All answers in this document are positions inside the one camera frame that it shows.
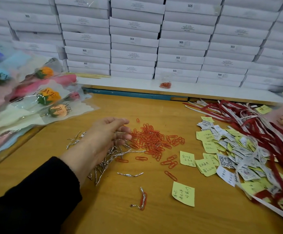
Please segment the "red paper clip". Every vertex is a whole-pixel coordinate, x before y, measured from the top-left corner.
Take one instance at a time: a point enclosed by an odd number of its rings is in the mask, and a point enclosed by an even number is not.
[[[144,202],[144,207],[143,207],[142,209],[140,209],[141,211],[144,211],[144,210],[145,210],[146,203],[147,203],[147,197],[148,197],[148,195],[147,195],[146,192],[144,192],[144,194],[145,194],[145,202]],[[140,207],[142,206],[143,198],[144,198],[144,197],[143,197],[143,195],[142,195],[141,201],[140,201],[140,203],[139,203],[139,206],[140,206]]]
[[[136,160],[139,160],[139,161],[146,161],[148,160],[147,157],[135,157]]]
[[[175,155],[172,155],[171,157],[168,157],[166,160],[167,161],[172,161],[172,160],[174,160],[175,158],[177,158],[177,155],[175,154]]]
[[[116,158],[116,161],[117,162],[124,162],[124,163],[128,162],[128,160],[125,160],[125,159],[122,159],[122,158]]]
[[[161,165],[169,165],[171,163],[172,163],[171,161],[163,161],[163,162],[161,162]]]
[[[161,158],[162,158],[162,153],[159,153],[155,159],[159,162]]]
[[[176,161],[171,163],[171,165],[169,166],[169,169],[174,168],[177,164],[178,164],[178,162],[176,162]]]
[[[164,171],[165,174],[167,174],[170,178],[173,179],[173,181],[177,181],[177,178],[174,177],[171,173],[169,173],[168,171]]]

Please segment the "wooden table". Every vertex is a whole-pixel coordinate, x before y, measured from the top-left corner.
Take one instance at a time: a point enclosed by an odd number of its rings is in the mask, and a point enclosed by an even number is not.
[[[0,196],[50,157],[64,153],[69,142],[66,138],[86,131],[92,122],[106,116],[126,117],[132,129],[149,123],[163,134],[186,139],[185,145],[165,151],[163,159],[179,155],[180,150],[203,158],[202,143],[195,136],[202,114],[181,102],[99,94],[91,100],[100,110],[45,127],[0,164]],[[223,122],[216,124],[226,126]],[[151,157],[142,162],[136,156],[125,155],[129,163],[112,162],[97,187],[93,181],[85,182],[81,188],[83,200],[63,224],[62,233],[283,233],[280,216],[251,203],[240,189],[216,174],[205,177],[197,168],[181,164],[169,170]],[[180,183],[195,188],[194,208],[172,197],[173,180],[165,170]],[[117,172],[144,174],[124,177]],[[140,202],[140,187],[148,193],[144,211],[130,208],[130,204]]]

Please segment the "qr code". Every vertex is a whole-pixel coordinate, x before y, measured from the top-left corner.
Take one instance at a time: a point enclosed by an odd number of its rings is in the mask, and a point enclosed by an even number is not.
[[[225,155],[217,154],[219,163],[222,167],[233,168],[233,162]]]

